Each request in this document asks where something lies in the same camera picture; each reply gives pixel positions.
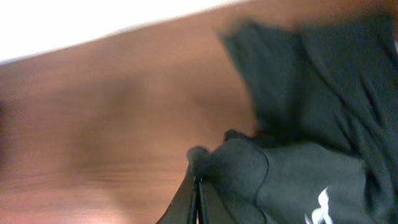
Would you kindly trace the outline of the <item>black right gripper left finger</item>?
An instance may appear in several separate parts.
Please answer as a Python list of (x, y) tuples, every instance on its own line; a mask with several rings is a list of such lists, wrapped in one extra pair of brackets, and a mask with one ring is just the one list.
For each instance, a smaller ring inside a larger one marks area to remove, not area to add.
[(180, 187), (156, 224), (196, 224), (197, 198), (196, 179), (188, 166)]

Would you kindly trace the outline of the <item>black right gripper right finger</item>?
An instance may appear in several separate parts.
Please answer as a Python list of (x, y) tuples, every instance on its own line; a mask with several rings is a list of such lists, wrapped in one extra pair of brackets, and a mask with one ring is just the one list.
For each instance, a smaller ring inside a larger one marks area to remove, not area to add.
[(209, 182), (200, 181), (198, 193), (200, 201), (198, 222), (200, 224), (237, 224)]

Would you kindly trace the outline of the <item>dark green Nike t-shirt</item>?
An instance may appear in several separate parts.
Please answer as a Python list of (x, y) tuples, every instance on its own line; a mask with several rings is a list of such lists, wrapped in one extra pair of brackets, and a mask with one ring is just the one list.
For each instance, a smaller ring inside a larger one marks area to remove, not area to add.
[(190, 151), (238, 223), (397, 222), (397, 52), (374, 16), (296, 32), (247, 23), (222, 37), (257, 133)]

